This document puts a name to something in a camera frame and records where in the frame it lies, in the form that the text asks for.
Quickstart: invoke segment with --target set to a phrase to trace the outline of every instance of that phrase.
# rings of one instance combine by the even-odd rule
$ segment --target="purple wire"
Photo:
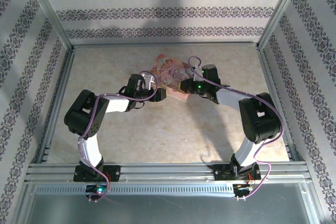
[[[158,88],[158,81],[157,81],[157,78],[154,74],[150,73],[149,71],[141,71],[140,74],[142,73],[147,73],[147,74],[150,74],[151,76],[154,77],[154,80],[155,80],[155,90],[153,92],[153,94],[151,94],[149,97],[147,98],[143,98],[143,99],[137,99],[137,98],[131,98],[131,97],[126,97],[124,95],[119,95],[119,94],[112,94],[112,93],[105,93],[105,94],[100,94],[99,96],[97,96],[96,98],[96,101],[94,102],[94,106],[93,106],[93,109],[92,109],[92,115],[91,115],[91,118],[90,118],[90,121],[89,121],[89,124],[88,126],[86,127],[86,130],[84,131],[83,135],[80,136],[78,138],[78,150],[79,150],[79,153],[81,155],[81,157],[86,161],[86,163],[94,170],[96,171],[97,173],[99,173],[107,182],[107,188],[106,188],[106,191],[104,194],[97,194],[97,193],[93,193],[93,194],[90,194],[89,196],[89,201],[91,201],[91,197],[94,196],[94,195],[97,195],[99,196],[98,199],[95,200],[95,202],[98,202],[100,201],[103,197],[105,197],[105,195],[110,191],[110,181],[109,179],[107,178],[107,176],[102,173],[101,171],[99,171],[97,168],[95,168],[91,163],[90,161],[88,161],[86,158],[85,158],[85,154],[83,153],[83,150],[82,150],[82,145],[81,145],[81,140],[84,139],[84,137],[88,134],[91,126],[92,126],[92,123],[93,123],[93,120],[94,120],[94,115],[96,114],[96,111],[97,111],[97,106],[98,106],[98,102],[99,102],[99,99],[102,98],[102,97],[121,97],[121,98],[126,98],[128,100],[132,100],[132,101],[138,101],[138,102],[142,102],[142,101],[147,101],[149,99],[151,99],[157,92],[157,88]]]
[[[261,185],[264,183],[264,181],[267,179],[268,175],[270,174],[270,172],[271,172],[271,170],[272,170],[272,165],[271,165],[269,162],[265,162],[265,161],[259,161],[259,160],[257,160],[257,156],[258,156],[259,152],[261,151],[261,149],[262,149],[265,145],[268,145],[268,144],[270,144],[270,143],[273,143],[273,142],[275,142],[276,140],[278,140],[279,138],[281,138],[281,137],[283,136],[283,134],[284,134],[284,132],[285,132],[285,123],[284,123],[284,121],[283,121],[283,119],[282,119],[282,116],[281,116],[280,113],[277,111],[277,109],[274,108],[274,106],[272,106],[269,102],[265,101],[264,99],[259,98],[259,97],[257,97],[256,95],[253,95],[253,94],[250,94],[250,93],[245,93],[245,92],[242,92],[242,91],[240,91],[240,90],[236,90],[236,89],[232,89],[232,88],[230,88],[230,87],[225,87],[225,86],[216,84],[216,83],[214,83],[214,82],[212,82],[212,81],[210,81],[210,80],[204,78],[203,76],[201,76],[199,73],[197,73],[197,72],[194,70],[193,66],[191,65],[191,63],[190,63],[190,60],[191,60],[191,59],[197,59],[197,60],[199,60],[199,64],[198,64],[198,66],[201,65],[202,61],[201,61],[201,59],[200,59],[199,57],[197,57],[197,56],[191,56],[191,57],[188,59],[189,67],[191,68],[191,70],[194,72],[195,75],[197,75],[198,77],[201,77],[203,80],[205,80],[206,82],[208,82],[208,83],[210,83],[210,84],[212,84],[212,85],[214,85],[214,86],[216,86],[216,87],[219,87],[219,88],[221,88],[221,89],[225,89],[225,90],[228,90],[228,91],[232,91],[232,92],[235,92],[235,93],[238,93],[238,94],[241,94],[241,95],[245,95],[245,96],[247,96],[247,97],[251,97],[251,98],[254,98],[254,99],[258,100],[259,102],[262,102],[263,104],[265,104],[266,106],[268,106],[271,110],[273,110],[274,113],[275,113],[275,114],[277,115],[277,117],[279,118],[279,121],[280,121],[280,124],[281,124],[281,132],[280,132],[280,134],[279,134],[275,139],[273,139],[273,140],[270,140],[270,141],[268,141],[268,142],[263,142],[263,143],[261,144],[261,146],[259,147],[259,149],[256,151],[256,153],[255,153],[254,156],[253,156],[253,158],[256,160],[256,162],[257,162],[258,164],[266,164],[266,165],[268,165],[268,167],[269,167],[268,172],[267,172],[266,176],[261,180],[261,182],[259,183],[259,185],[256,187],[256,189],[254,189],[249,195],[245,196],[245,199],[246,199],[246,198],[252,196],[252,195],[253,195],[253,194],[254,194],[254,193],[261,187]]]

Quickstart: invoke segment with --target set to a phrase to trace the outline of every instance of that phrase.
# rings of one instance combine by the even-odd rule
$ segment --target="purple cable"
[[[259,161],[259,160],[257,160],[257,156],[258,156],[259,152],[261,151],[261,149],[262,149],[265,145],[268,145],[268,144],[270,144],[270,143],[273,143],[273,142],[275,142],[276,140],[278,140],[279,138],[281,138],[281,137],[283,136],[283,134],[284,134],[284,132],[285,132],[285,123],[284,123],[284,121],[283,121],[283,119],[282,119],[282,116],[281,116],[280,113],[277,111],[277,109],[274,108],[274,106],[272,106],[269,102],[265,101],[264,99],[259,98],[259,97],[257,97],[256,95],[253,95],[253,94],[250,94],[250,93],[245,93],[245,92],[242,92],[242,91],[240,91],[240,90],[232,89],[232,88],[229,88],[229,87],[224,87],[224,86],[219,85],[219,84],[216,84],[216,83],[214,83],[214,82],[212,82],[212,81],[210,81],[210,80],[208,80],[208,79],[205,79],[203,76],[201,76],[199,73],[197,73],[197,72],[194,70],[193,66],[192,66],[191,63],[190,63],[190,60],[191,60],[191,59],[197,59],[197,60],[199,60],[199,64],[198,64],[198,66],[201,65],[202,61],[201,61],[201,59],[200,59],[199,57],[197,57],[197,56],[191,56],[191,57],[188,59],[189,67],[191,68],[191,70],[194,72],[195,75],[197,75],[198,77],[201,77],[201,78],[202,78],[203,80],[205,80],[206,82],[208,82],[208,83],[210,83],[210,84],[212,84],[212,85],[214,85],[214,86],[217,86],[217,87],[219,87],[219,88],[221,88],[221,89],[225,89],[225,90],[232,91],[232,92],[235,92],[235,93],[238,93],[238,94],[241,94],[241,95],[245,95],[245,96],[247,96],[247,97],[251,97],[251,98],[254,98],[254,99],[258,100],[259,102],[262,102],[263,104],[265,104],[266,106],[268,106],[271,110],[273,110],[274,113],[275,113],[275,114],[277,115],[277,117],[279,118],[279,121],[280,121],[280,124],[281,124],[281,132],[280,132],[280,134],[279,134],[275,139],[273,139],[273,140],[270,140],[270,141],[268,141],[268,142],[263,142],[263,143],[261,144],[261,146],[259,147],[259,149],[256,151],[256,153],[255,153],[254,156],[253,156],[253,158],[256,160],[256,162],[257,162],[258,164],[266,164],[266,165],[268,165],[269,169],[268,169],[268,172],[267,172],[266,176],[261,180],[261,182],[260,182],[259,185],[256,187],[256,189],[254,189],[249,195],[247,195],[247,196],[245,197],[245,199],[247,199],[248,197],[252,196],[252,195],[253,195],[253,194],[254,194],[254,193],[261,187],[261,185],[264,183],[264,181],[266,180],[266,178],[268,177],[268,175],[270,174],[270,172],[271,172],[271,170],[272,170],[272,165],[271,165],[269,162]]]
[[[91,115],[91,118],[90,118],[90,121],[89,121],[89,124],[88,126],[86,127],[86,130],[84,131],[83,135],[80,136],[78,138],[78,150],[79,150],[79,153],[81,155],[81,157],[86,161],[86,163],[94,170],[96,171],[97,173],[99,173],[107,182],[107,188],[106,188],[106,191],[104,194],[98,194],[98,193],[93,193],[93,194],[90,194],[89,196],[89,201],[91,201],[91,197],[94,196],[94,195],[97,195],[99,196],[98,199],[94,200],[95,202],[98,202],[100,201],[103,197],[105,197],[105,195],[110,191],[110,181],[109,179],[107,178],[107,176],[102,173],[101,171],[99,171],[97,168],[95,168],[91,163],[90,161],[88,161],[86,158],[85,158],[85,154],[83,153],[83,150],[82,150],[82,146],[81,146],[81,140],[88,134],[90,128],[91,128],[91,125],[93,123],[93,120],[94,120],[94,115],[96,114],[96,110],[97,110],[97,106],[98,106],[98,102],[99,102],[99,99],[102,98],[102,97],[121,97],[121,98],[126,98],[128,100],[132,100],[132,101],[139,101],[139,102],[142,102],[142,101],[147,101],[149,99],[151,99],[157,92],[157,88],[158,88],[158,81],[157,81],[157,78],[154,74],[150,73],[149,71],[141,71],[140,74],[142,73],[147,73],[147,74],[150,74],[151,76],[154,77],[154,80],[155,80],[155,90],[153,92],[153,94],[151,94],[149,97],[147,98],[143,98],[143,99],[137,99],[137,98],[131,98],[131,97],[126,97],[124,95],[119,95],[119,94],[112,94],[112,93],[106,93],[106,94],[100,94],[99,96],[97,96],[96,98],[96,101],[94,102],[94,106],[92,108],[92,115]]]

